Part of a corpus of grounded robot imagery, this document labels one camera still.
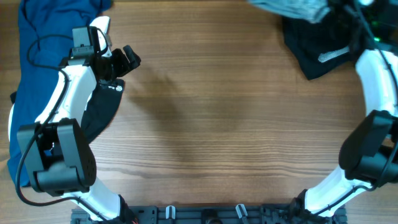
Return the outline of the light blue denim jeans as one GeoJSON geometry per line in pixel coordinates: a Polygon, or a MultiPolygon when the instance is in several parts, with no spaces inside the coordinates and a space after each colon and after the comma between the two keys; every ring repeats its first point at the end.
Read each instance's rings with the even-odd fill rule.
{"type": "Polygon", "coordinates": [[[316,24],[331,11],[327,0],[248,0],[253,6],[291,19],[316,24]]]}

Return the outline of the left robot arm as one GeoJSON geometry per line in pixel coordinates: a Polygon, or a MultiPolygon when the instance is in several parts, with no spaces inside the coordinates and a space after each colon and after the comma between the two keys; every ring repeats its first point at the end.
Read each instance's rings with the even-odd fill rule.
{"type": "Polygon", "coordinates": [[[54,68],[58,83],[47,106],[17,132],[22,157],[15,188],[22,202],[46,207],[70,200],[94,222],[138,223],[123,197],[97,177],[81,122],[98,82],[115,81],[140,64],[129,45],[113,51],[82,45],[72,48],[54,68]]]}

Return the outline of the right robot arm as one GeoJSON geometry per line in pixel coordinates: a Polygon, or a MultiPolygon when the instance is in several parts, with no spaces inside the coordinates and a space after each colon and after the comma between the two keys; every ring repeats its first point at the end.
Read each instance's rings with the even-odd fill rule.
{"type": "Polygon", "coordinates": [[[325,223],[361,193],[397,183],[397,1],[335,4],[353,25],[349,52],[366,116],[343,142],[338,166],[289,205],[289,220],[325,223]]]}

